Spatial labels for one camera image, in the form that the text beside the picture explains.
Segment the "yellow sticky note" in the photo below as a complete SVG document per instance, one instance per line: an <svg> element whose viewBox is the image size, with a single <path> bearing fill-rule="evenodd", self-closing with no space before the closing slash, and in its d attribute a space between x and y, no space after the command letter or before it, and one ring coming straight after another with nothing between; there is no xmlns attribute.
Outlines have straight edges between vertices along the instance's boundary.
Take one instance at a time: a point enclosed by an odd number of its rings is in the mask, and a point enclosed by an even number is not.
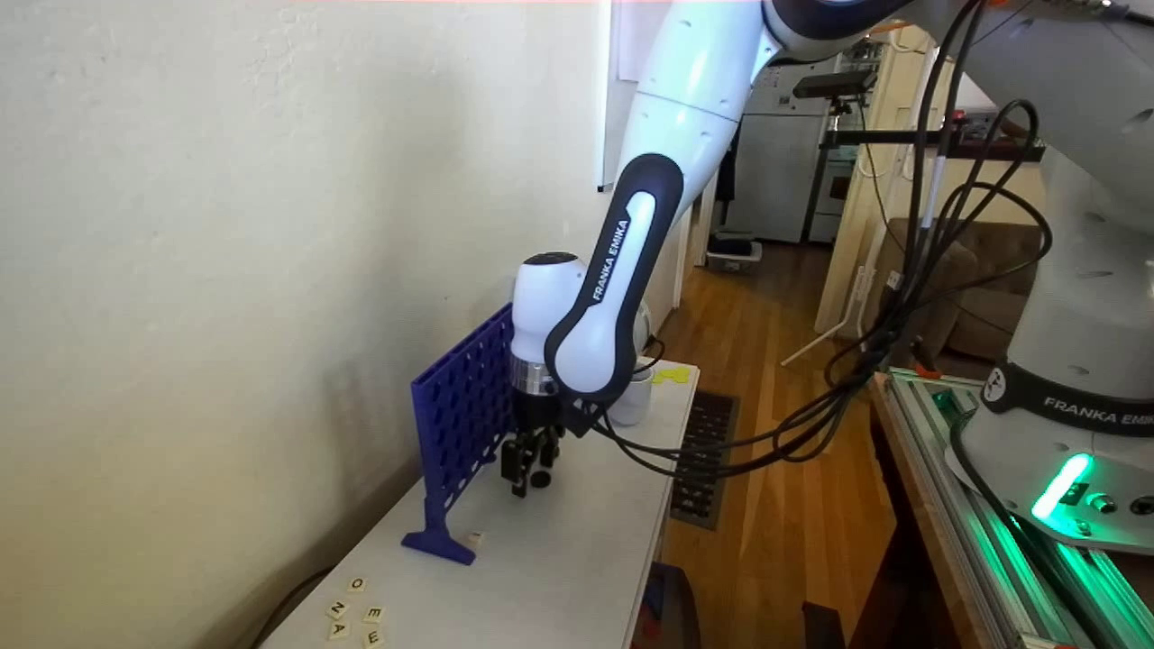
<svg viewBox="0 0 1154 649"><path fill-rule="evenodd" d="M662 370L653 376L654 383L664 383L666 381L673 381L674 383L688 383L689 382L689 367L674 367L673 370Z"/></svg>
<svg viewBox="0 0 1154 649"><path fill-rule="evenodd" d="M345 622L332 622L329 625L329 640L340 640L349 635L349 625Z"/></svg>
<svg viewBox="0 0 1154 649"><path fill-rule="evenodd" d="M361 621L367 625L379 625L382 619L384 619L384 606L369 606Z"/></svg>
<svg viewBox="0 0 1154 649"><path fill-rule="evenodd" d="M337 599L331 605L329 605L329 609L324 612L324 614L329 616L335 620L339 620L340 618L345 617L346 610L349 610L349 605Z"/></svg>
<svg viewBox="0 0 1154 649"><path fill-rule="evenodd" d="M381 636L381 629L374 628L365 634L365 649L375 649L382 644L384 644L384 637Z"/></svg>

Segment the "refrigerator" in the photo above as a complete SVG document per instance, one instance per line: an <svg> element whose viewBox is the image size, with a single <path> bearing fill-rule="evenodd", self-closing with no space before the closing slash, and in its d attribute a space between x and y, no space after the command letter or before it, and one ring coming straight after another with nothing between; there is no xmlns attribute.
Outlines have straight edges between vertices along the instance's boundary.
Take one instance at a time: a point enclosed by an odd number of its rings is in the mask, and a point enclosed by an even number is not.
<svg viewBox="0 0 1154 649"><path fill-rule="evenodd" d="M801 241L829 102L794 98L793 89L807 76L837 72L837 59L757 75L741 119L734 200L722 230Z"/></svg>

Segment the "white table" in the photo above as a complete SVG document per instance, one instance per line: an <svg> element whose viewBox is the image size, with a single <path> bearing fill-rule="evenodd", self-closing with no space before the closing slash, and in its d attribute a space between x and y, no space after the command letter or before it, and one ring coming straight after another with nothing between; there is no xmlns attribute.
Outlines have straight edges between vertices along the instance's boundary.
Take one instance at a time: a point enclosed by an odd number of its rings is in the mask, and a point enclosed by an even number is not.
<svg viewBox="0 0 1154 649"><path fill-rule="evenodd" d="M668 361L655 371L679 367L688 368L688 381L654 385L649 416L619 434L681 445L698 371ZM388 649L628 647L670 484L594 432L567 434L547 488L518 499L494 463L465 490L449 512L449 529L462 542L471 531L484 539L473 565L462 566L400 545L424 528L418 483L263 647L361 648L374 628L360 622L369 606L385 607ZM347 591L354 577L367 581L364 592ZM337 599L349 605L343 619L351 634L329 641L325 610Z"/></svg>

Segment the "franka emika robot arm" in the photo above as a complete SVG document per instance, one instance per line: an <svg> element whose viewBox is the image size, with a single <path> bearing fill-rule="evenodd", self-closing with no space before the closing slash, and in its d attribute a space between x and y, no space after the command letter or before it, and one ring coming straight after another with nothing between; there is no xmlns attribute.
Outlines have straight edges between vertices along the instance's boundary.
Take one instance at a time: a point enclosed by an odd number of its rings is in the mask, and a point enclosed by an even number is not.
<svg viewBox="0 0 1154 649"><path fill-rule="evenodd" d="M966 53L965 70L1002 104L1024 97L1039 106L1050 144L1043 173L1052 247L1007 358L966 427L964 465L952 450L950 464L972 486L980 483L987 498L1010 502L1013 514L1055 538L1154 553L1154 124L1146 124L1154 114L1154 29L1109 20L1129 9L1107 0L1079 1L1074 12L1070 2L980 1L966 5L976 16L968 38L976 32L981 43ZM548 253L518 271L511 351L523 422L530 412L530 424L547 424L560 410L567 427L584 433L597 427L598 408L604 413L629 385L638 351L634 319L658 254L720 163L765 65L829 58L894 14L953 53L950 32L962 23L961 5L674 2L634 98L614 195L587 270L574 255ZM923 233L934 222L939 178L929 184L930 207L912 206L924 217ZM932 241L915 246L922 258L909 269L926 264L931 248ZM916 301L916 278L907 277L899 293ZM894 327L900 330L914 308L896 308ZM854 366L859 379L884 359L892 334L875 330L864 341L867 351ZM816 408L796 413L793 424L816 419ZM835 427L839 419L817 423ZM664 456L679 458L672 449ZM1071 484L1086 485L1088 493L1067 501ZM1062 493L1050 498L1055 485ZM1065 506L1049 502L1056 498Z"/></svg>

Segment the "wooden floor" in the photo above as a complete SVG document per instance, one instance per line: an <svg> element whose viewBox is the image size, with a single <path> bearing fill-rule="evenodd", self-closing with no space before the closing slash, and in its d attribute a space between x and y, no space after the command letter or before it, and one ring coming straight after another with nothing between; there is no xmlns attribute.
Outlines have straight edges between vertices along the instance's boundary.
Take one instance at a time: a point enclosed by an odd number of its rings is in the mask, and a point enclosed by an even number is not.
<svg viewBox="0 0 1154 649"><path fill-rule="evenodd" d="M829 261L824 248L771 245L749 276L695 268L687 278L661 330L666 357L700 367L700 389L741 400L739 438L823 390L833 343L779 363L815 335ZM805 600L835 609L847 641L853 634L894 528L867 398L817 458L730 479L717 531L669 521L662 559L688 573L707 649L801 648ZM744 448L730 460L765 453L767 442Z"/></svg>

